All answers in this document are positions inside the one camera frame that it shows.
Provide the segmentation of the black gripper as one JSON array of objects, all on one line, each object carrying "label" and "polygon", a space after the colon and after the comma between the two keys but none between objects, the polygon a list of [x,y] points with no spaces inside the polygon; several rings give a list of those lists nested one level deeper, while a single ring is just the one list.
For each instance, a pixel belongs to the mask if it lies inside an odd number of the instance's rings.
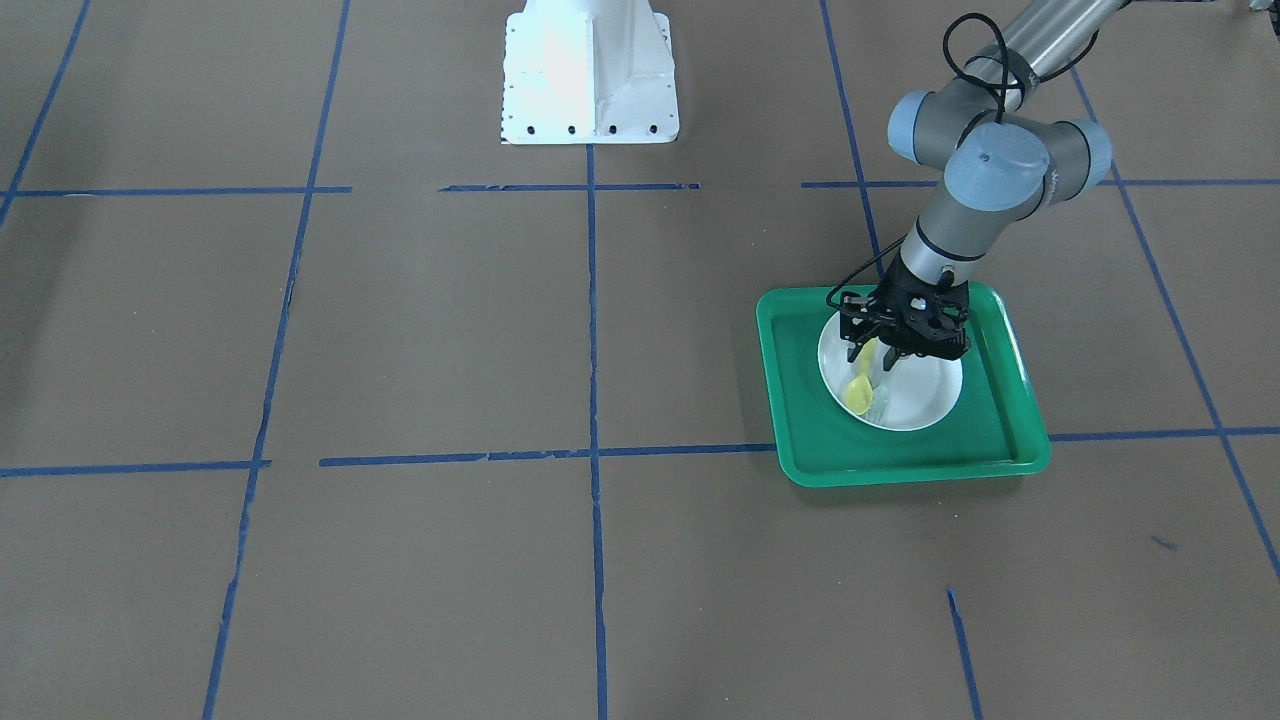
[{"label": "black gripper", "polygon": [[905,355],[959,360],[970,348],[969,301],[969,284],[955,283],[950,272],[943,273],[943,283],[932,284],[896,258],[870,295],[838,296],[838,332],[847,343],[846,360],[854,364],[876,338],[881,373],[892,372]]}]

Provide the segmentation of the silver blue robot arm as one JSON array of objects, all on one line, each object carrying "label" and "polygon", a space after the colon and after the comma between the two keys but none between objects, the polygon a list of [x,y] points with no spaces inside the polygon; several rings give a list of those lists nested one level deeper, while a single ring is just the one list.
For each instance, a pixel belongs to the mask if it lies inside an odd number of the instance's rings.
[{"label": "silver blue robot arm", "polygon": [[1100,123],[1043,123],[1020,110],[1088,54],[1121,9],[1120,1],[1033,1],[1006,27],[966,14],[993,42],[964,63],[946,56],[954,76],[945,87],[899,101],[890,147],[941,178],[873,291],[831,291],[850,360],[872,341],[886,372],[910,356],[963,357],[969,283],[998,237],[1106,177],[1114,145]]}]

